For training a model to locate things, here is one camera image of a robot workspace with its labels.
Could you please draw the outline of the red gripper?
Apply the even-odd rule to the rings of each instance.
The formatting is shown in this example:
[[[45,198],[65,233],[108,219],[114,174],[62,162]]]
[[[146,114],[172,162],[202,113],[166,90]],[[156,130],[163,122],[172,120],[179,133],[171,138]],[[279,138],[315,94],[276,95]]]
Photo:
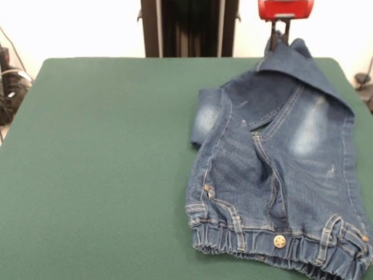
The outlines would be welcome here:
[[[259,17],[265,21],[272,21],[270,34],[270,50],[274,50],[279,41],[279,34],[276,30],[276,20],[282,19],[282,22],[285,23],[285,31],[282,35],[282,42],[285,45],[288,45],[291,19],[308,18],[312,12],[313,6],[313,0],[258,0]]]

